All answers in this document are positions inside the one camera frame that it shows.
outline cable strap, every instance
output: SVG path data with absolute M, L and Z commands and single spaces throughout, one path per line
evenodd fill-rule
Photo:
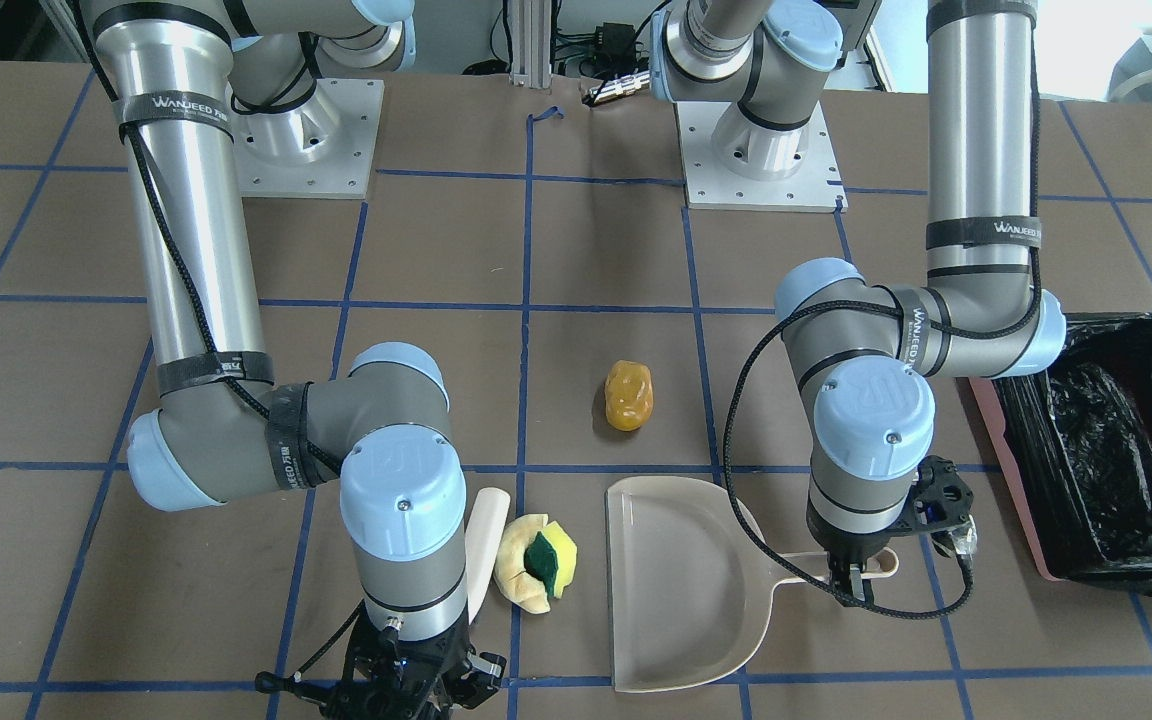
M 159 397 L 187 387 L 240 381 L 274 384 L 274 361 L 264 353 L 204 353 L 159 365 Z
M 960 218 L 927 225 L 927 250 L 938 247 L 1043 247 L 1043 220 L 1029 215 Z
M 143 124 L 154 120 L 189 120 L 219 128 L 221 132 L 234 136 L 229 129 L 229 109 L 215 97 L 187 92 L 183 90 L 160 90 L 123 97 L 114 103 L 114 119 L 118 122 L 119 135 L 126 136 L 129 124 Z
M 972 15 L 1020 13 L 1029 18 L 1030 26 L 1038 26 L 1038 8 L 1025 0 L 942 0 L 927 9 L 927 38 L 932 33 Z
M 306 399 L 311 384 L 286 384 L 275 388 L 270 399 L 265 442 L 274 464 L 274 478 L 282 488 L 312 488 L 323 484 L 308 437 Z

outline trash bin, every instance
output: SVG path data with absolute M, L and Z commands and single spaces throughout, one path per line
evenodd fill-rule
M 1039 569 L 1152 597 L 1152 314 L 1070 314 L 1046 373 L 987 386 Z

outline beige dustpan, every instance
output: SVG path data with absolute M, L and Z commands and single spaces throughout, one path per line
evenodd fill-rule
M 607 529 L 619 692 L 675 691 L 735 673 L 763 644 L 773 589 L 801 582 L 745 537 L 727 492 L 713 483 L 626 478 L 607 491 Z M 823 552 L 785 556 L 827 575 Z M 864 577 L 888 578 L 897 564 L 884 550 Z

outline wire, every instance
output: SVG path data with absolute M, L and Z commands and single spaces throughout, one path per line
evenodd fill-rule
M 505 8 L 500 8 L 497 13 L 497 18 L 492 20 L 492 28 L 488 30 L 488 50 L 492 50 L 492 56 L 499 61 L 503 62 L 503 58 L 500 56 L 495 51 L 495 26 L 500 24 L 500 18 L 505 16 Z
M 118 101 L 118 92 L 114 90 L 113 83 L 109 82 L 108 74 L 105 74 L 105 68 L 100 63 L 100 58 L 97 58 L 96 50 L 92 46 L 91 37 L 88 36 L 86 23 L 83 22 L 82 8 L 78 6 L 78 0 L 69 0 L 69 10 L 74 15 L 74 25 L 78 29 L 79 35 L 83 40 L 83 50 L 88 52 L 88 61 L 91 61 L 92 70 L 96 73 L 96 77 L 100 81 L 101 88 L 105 88 L 105 94 L 109 97 L 111 103 Z M 150 205 L 150 211 L 154 215 L 154 222 L 157 228 L 159 228 L 159 234 L 162 237 L 162 244 L 168 251 L 168 256 L 172 258 L 172 264 L 175 266 L 177 274 L 180 276 L 180 283 L 184 286 L 185 295 L 189 298 L 189 309 L 192 310 L 195 324 L 198 328 L 198 336 L 200 336 L 202 346 L 204 346 L 206 353 L 214 354 L 217 351 L 215 338 L 211 333 L 211 324 L 207 323 L 207 314 L 202 305 L 200 295 L 198 295 L 198 288 L 194 282 L 194 274 L 189 272 L 189 265 L 184 262 L 184 256 L 180 253 L 177 243 L 175 243 L 172 236 L 172 228 L 168 225 L 168 219 L 162 211 L 162 204 L 159 200 L 159 192 L 157 191 L 154 177 L 150 173 L 150 161 L 147 160 L 147 147 L 145 146 L 145 137 L 141 135 L 141 127 L 135 123 L 129 123 L 127 126 L 120 127 L 119 131 L 123 134 L 124 141 L 129 143 L 132 147 L 132 158 L 136 159 L 137 173 L 141 174 L 141 183 L 145 188 L 145 199 L 147 205 Z M 238 396 L 238 400 L 243 402 L 244 406 L 250 407 L 252 411 L 265 420 L 270 418 L 270 410 L 267 407 L 263 406 L 259 400 L 252 396 L 252 393 L 248 392 L 247 388 L 238 382 L 237 378 L 225 377 L 221 378 L 221 382 L 233 391 L 234 395 Z M 334 456 L 329 455 L 328 452 L 324 450 L 321 447 L 306 441 L 308 450 L 310 455 L 333 471 L 333 473 L 340 475 L 340 461 Z
M 316 650 L 314 654 L 310 655 L 310 659 L 305 660 L 300 667 L 297 667 L 296 673 L 293 673 L 291 679 L 298 680 L 301 675 L 305 674 L 305 670 L 310 669 L 310 667 L 314 667 L 314 662 L 321 660 L 323 657 L 332 650 L 332 646 L 334 646 L 334 644 L 338 643 L 338 639 L 340 639 L 340 635 L 343 635 L 346 630 L 349 629 L 349 626 L 353 626 L 353 621 L 357 620 L 358 616 L 362 615 L 362 607 L 364 607 L 364 602 L 365 600 L 358 601 L 358 606 L 355 607 L 344 622 L 340 624 L 338 631 L 333 632 L 332 637 L 328 638 L 328 642 L 323 643 L 323 647 Z
M 621 55 L 628 55 L 630 53 L 634 53 L 637 56 L 637 46 L 639 46 L 639 36 L 643 35 L 643 28 L 649 26 L 649 23 L 652 22 L 652 15 L 658 14 L 660 9 L 662 9 L 666 5 L 670 3 L 670 1 L 672 0 L 660 1 L 660 3 L 655 6 L 655 8 L 653 8 L 651 13 L 647 14 L 647 17 L 643 18 L 643 22 L 639 23 L 639 29 L 636 29 L 636 31 L 634 31 L 634 36 L 630 37 L 630 44 L 626 45 L 626 51 L 623 51 Z M 607 83 L 612 82 L 614 77 L 616 77 L 615 73 L 609 74 L 608 77 L 602 78 L 602 85 L 598 86 L 598 91 L 596 91 L 593 94 L 586 94 L 584 99 L 582 99 L 581 101 L 584 103 L 585 105 L 589 105 L 590 108 L 593 108 L 596 97 L 602 94 L 604 90 L 607 90 Z

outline white cylindrical object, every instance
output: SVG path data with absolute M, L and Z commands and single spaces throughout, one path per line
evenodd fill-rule
M 480 488 L 465 528 L 465 579 L 470 600 L 470 623 L 479 614 L 488 593 L 492 566 L 500 547 L 500 535 L 509 514 L 509 493 L 502 488 Z

